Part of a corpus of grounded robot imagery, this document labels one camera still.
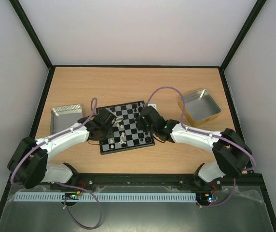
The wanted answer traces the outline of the white knight chess piece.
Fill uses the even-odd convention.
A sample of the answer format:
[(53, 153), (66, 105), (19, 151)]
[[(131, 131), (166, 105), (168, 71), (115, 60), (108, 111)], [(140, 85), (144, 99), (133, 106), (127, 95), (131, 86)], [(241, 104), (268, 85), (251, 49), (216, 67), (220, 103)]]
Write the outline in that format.
[(127, 144), (126, 138), (125, 138), (125, 132), (121, 132), (120, 141), (118, 142), (118, 144), (120, 144), (120, 145), (125, 145), (125, 144)]

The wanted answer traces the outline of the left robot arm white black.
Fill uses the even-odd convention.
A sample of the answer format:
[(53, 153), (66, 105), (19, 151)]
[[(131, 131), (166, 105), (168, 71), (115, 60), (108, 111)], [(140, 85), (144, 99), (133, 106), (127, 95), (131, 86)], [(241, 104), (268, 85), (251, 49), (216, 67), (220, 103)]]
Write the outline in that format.
[(77, 144), (107, 138), (115, 121), (116, 115), (102, 109), (96, 115), (81, 118), (53, 135), (37, 140), (24, 138), (7, 165), (11, 172), (10, 183), (31, 189), (42, 182), (70, 182), (76, 177), (77, 171), (68, 163), (53, 164), (50, 160)]

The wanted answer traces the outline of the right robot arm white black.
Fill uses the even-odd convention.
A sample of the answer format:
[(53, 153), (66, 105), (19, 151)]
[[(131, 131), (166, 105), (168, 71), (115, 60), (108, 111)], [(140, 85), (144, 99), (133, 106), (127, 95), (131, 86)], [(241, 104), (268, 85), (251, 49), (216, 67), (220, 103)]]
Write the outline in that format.
[(199, 189), (205, 189), (223, 176), (239, 178), (252, 155), (246, 143), (232, 129), (220, 132), (188, 127), (177, 120), (165, 120), (152, 106), (142, 109), (136, 125), (162, 142), (192, 145), (214, 155), (215, 161), (202, 163), (193, 174), (193, 182)]

